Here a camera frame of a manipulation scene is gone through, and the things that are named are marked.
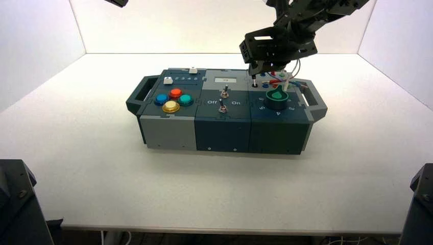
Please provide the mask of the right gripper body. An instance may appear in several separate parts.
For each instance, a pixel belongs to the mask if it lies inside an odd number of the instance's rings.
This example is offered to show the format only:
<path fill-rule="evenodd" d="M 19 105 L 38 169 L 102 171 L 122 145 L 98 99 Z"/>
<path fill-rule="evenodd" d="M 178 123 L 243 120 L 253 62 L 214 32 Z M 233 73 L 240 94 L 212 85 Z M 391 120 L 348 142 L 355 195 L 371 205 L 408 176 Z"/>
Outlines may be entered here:
<path fill-rule="evenodd" d="M 313 35 L 299 39 L 292 30 L 276 26 L 247 33 L 239 49 L 251 66 L 284 66 L 318 52 Z"/>

